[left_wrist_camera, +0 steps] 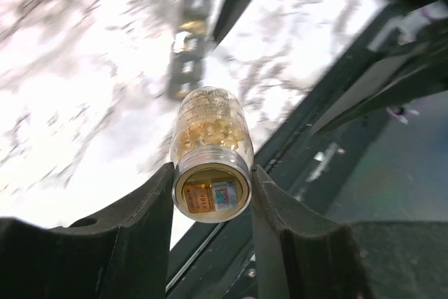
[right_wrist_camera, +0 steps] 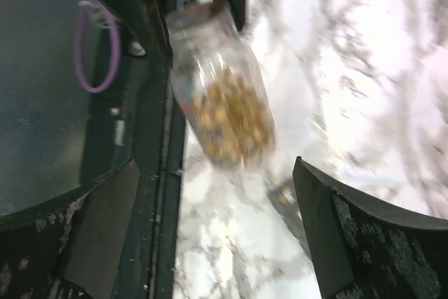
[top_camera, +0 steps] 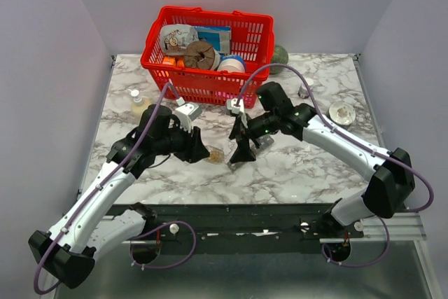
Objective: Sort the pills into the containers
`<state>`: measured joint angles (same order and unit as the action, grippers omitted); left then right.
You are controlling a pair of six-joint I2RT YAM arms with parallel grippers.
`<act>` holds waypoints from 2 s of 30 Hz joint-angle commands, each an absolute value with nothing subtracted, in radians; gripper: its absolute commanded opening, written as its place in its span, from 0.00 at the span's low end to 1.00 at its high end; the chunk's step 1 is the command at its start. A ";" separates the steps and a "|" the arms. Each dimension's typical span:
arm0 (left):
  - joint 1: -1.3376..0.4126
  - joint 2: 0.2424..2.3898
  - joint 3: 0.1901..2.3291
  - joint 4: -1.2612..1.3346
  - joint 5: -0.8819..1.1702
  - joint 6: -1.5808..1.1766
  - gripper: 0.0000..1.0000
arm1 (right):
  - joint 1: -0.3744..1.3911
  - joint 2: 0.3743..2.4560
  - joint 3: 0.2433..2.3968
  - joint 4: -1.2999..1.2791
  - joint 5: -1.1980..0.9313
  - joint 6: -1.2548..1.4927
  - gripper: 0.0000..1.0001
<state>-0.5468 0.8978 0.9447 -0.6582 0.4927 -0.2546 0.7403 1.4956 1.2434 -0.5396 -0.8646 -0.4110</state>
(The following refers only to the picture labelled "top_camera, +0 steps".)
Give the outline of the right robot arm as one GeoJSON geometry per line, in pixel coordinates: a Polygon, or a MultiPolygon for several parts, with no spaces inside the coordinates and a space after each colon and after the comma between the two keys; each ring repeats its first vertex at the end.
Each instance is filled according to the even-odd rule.
{"type": "Polygon", "coordinates": [[[371,216],[391,218],[415,188],[407,151],[376,147],[350,132],[338,128],[313,106],[293,105],[280,84],[269,82],[256,91],[264,114],[250,118],[238,99],[227,101],[228,111],[235,116],[229,138],[237,148],[230,163],[253,162],[255,148],[261,147],[263,136],[281,132],[299,141],[318,146],[340,159],[367,182],[367,188],[343,198],[330,208],[322,220],[326,235],[338,237],[354,221],[371,216]]]}

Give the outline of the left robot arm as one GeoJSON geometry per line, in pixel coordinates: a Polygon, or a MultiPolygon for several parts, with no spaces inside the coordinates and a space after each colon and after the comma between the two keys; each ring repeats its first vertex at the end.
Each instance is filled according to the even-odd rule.
{"type": "Polygon", "coordinates": [[[156,157],[174,155],[190,164],[209,157],[201,129],[193,125],[201,112],[195,103],[174,110],[150,105],[139,124],[113,143],[96,179],[75,205],[47,231],[31,234],[28,245],[38,268],[69,288],[81,285],[105,243],[115,244],[118,237],[127,239],[133,235],[131,231],[117,230],[105,238],[92,238],[113,203],[154,164],[156,157]]]}

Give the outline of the clear jar of yellow pills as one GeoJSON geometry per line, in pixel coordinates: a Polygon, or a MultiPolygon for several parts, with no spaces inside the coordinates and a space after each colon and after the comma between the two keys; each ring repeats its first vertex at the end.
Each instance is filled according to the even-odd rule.
{"type": "Polygon", "coordinates": [[[215,165],[219,165],[224,161],[224,154],[221,150],[211,150],[206,161],[215,165]]]}

